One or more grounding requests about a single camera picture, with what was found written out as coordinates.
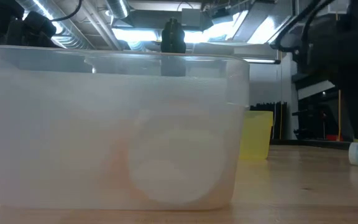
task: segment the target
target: ceiling duct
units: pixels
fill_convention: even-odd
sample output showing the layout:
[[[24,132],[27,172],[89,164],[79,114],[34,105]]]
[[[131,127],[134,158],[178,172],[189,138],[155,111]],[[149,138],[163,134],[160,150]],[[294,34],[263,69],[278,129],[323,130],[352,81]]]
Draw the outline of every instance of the ceiling duct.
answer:
[[[60,18],[66,14],[53,0],[16,0],[26,11],[35,11],[48,19]],[[68,49],[95,49],[89,40],[81,33],[76,25],[67,19],[61,22],[53,22],[57,26],[59,35],[52,37]]]
[[[131,9],[127,0],[106,0],[111,15],[116,19],[126,18]]]

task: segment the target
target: ceiling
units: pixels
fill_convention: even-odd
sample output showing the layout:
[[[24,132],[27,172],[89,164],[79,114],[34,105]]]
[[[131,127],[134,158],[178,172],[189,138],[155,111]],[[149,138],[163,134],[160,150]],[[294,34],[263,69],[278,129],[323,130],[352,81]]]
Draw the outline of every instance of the ceiling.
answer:
[[[228,54],[235,55],[236,52],[242,52],[241,48],[253,49],[250,50],[251,55],[259,55],[264,58],[276,57],[276,51],[269,51],[269,47],[262,45],[259,47],[249,47],[248,44],[265,44],[272,40],[277,31],[291,19],[293,15],[292,10],[293,0],[191,0],[190,2],[182,2],[181,0],[128,0],[131,8],[141,10],[138,11],[140,21],[148,21],[150,24],[161,23],[161,17],[157,14],[172,13],[181,17],[182,9],[200,9],[203,8],[205,13],[211,15],[215,9],[231,5],[231,14],[233,21],[231,23],[222,23],[220,27],[212,27],[211,29],[228,30],[231,34],[218,36],[204,41],[214,42],[213,44],[202,44],[195,41],[195,43],[186,44],[187,53],[198,54]],[[26,10],[36,10],[43,12],[39,9],[39,5],[51,14],[52,17],[65,16],[75,10],[78,4],[77,0],[17,0]],[[295,0],[295,12],[298,13],[302,10],[310,0]],[[346,10],[349,0],[337,0],[329,8],[326,13]],[[65,37],[74,35],[76,37],[76,44],[68,45],[72,48],[83,49],[100,49],[100,50],[125,50],[130,49],[126,41],[117,40],[121,38],[116,31],[111,32],[111,17],[108,16],[108,9],[105,0],[84,0],[81,10],[71,18],[69,21],[64,21],[60,24],[63,32],[55,36],[55,40],[64,42]],[[186,33],[188,35],[198,35],[197,33]],[[145,37],[145,34],[131,35],[131,38],[138,36]],[[262,54],[255,54],[259,48]],[[159,51],[158,41],[145,41],[141,43],[141,50]]]

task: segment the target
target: yellow cup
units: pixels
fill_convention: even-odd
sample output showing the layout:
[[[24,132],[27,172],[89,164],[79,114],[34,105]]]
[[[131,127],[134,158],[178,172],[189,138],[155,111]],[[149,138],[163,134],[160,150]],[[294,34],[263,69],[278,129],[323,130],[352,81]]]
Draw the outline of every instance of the yellow cup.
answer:
[[[273,112],[247,111],[241,138],[240,159],[266,159],[269,153]]]

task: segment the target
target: table surface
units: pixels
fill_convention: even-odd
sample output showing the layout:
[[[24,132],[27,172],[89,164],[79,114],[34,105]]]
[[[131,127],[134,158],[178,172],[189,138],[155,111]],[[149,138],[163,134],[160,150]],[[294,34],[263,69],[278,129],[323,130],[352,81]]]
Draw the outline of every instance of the table surface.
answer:
[[[271,146],[267,161],[239,161],[229,206],[202,212],[23,210],[0,207],[0,224],[357,223],[358,167],[347,151]]]

